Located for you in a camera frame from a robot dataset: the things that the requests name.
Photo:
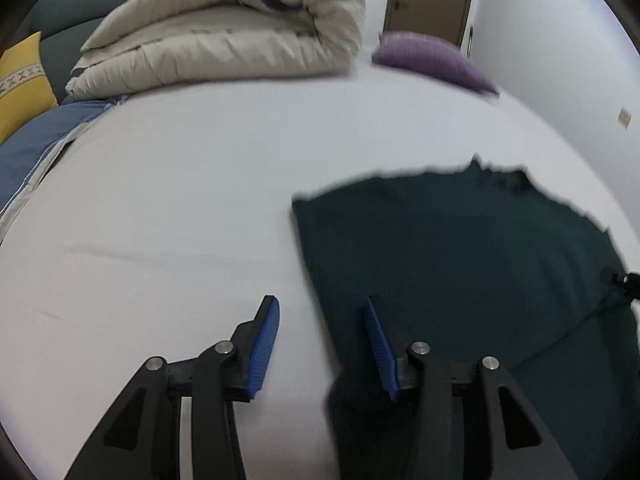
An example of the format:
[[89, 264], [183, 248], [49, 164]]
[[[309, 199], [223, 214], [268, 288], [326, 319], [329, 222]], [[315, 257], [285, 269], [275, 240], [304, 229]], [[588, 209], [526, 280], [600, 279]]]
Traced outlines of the dark green sweater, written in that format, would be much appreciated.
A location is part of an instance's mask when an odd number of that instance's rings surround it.
[[623, 271], [588, 217], [521, 170], [374, 177], [294, 200], [303, 258], [335, 351], [328, 397], [344, 479], [382, 479], [398, 434], [364, 325], [375, 296], [444, 359], [495, 356], [581, 479], [616, 476], [639, 430], [639, 349]]

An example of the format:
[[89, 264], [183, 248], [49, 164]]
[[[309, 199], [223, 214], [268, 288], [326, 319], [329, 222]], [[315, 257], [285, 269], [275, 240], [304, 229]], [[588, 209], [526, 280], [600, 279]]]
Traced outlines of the white bed sheet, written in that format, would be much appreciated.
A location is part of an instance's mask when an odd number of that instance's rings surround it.
[[294, 196], [369, 174], [525, 167], [639, 241], [611, 191], [515, 99], [366, 58], [341, 77], [210, 82], [139, 94], [46, 175], [1, 245], [1, 421], [32, 472], [66, 475], [150, 356], [228, 338], [267, 295], [281, 325], [265, 387], [236, 411], [252, 479], [333, 479], [324, 399], [337, 366], [296, 247]]

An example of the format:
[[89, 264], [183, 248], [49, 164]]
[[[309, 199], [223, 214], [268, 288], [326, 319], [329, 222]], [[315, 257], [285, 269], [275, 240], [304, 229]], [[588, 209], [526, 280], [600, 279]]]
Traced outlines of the purple cushion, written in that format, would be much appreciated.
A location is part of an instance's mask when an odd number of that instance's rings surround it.
[[451, 42], [417, 32], [386, 32], [372, 54], [381, 66], [408, 70], [477, 93], [498, 96], [496, 85]]

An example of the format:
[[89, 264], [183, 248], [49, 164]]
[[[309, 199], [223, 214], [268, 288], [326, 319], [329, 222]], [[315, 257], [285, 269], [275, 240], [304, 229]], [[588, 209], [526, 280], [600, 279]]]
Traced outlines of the blue bed pillow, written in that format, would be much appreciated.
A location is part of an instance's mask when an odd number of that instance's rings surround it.
[[1, 238], [64, 150], [125, 98], [78, 101], [36, 117], [1, 145]]

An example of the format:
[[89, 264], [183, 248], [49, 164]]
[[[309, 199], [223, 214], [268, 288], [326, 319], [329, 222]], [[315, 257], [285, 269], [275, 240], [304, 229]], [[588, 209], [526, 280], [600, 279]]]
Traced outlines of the beige rolled duvet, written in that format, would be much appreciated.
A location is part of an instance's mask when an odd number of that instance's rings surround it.
[[75, 101], [190, 82], [300, 78], [347, 70], [366, 0], [127, 0], [82, 45]]

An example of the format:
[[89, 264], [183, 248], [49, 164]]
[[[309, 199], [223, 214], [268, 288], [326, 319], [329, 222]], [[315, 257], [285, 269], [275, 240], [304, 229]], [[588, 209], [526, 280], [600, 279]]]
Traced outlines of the yellow patterned cushion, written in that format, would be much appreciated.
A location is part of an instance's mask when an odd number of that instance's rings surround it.
[[35, 32], [1, 58], [0, 143], [35, 117], [58, 106], [40, 58], [41, 32]]

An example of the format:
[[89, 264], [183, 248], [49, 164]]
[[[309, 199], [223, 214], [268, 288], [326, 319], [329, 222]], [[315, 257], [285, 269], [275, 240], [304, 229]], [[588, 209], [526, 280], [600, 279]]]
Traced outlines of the dark grey upholstered headboard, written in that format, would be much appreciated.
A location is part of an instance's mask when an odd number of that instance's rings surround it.
[[40, 60], [59, 103], [81, 53], [102, 20], [127, 0], [39, 0], [11, 40], [11, 46], [40, 32]]

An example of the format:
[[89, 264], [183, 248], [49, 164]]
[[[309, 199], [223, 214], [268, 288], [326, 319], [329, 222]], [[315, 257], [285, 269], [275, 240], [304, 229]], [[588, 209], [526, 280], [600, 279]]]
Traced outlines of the beige wall switch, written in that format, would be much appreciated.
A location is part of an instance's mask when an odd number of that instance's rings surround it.
[[625, 128], [627, 129], [630, 125], [631, 122], [631, 112], [629, 110], [626, 110], [625, 107], [622, 107], [620, 109], [620, 112], [618, 113], [618, 122]]

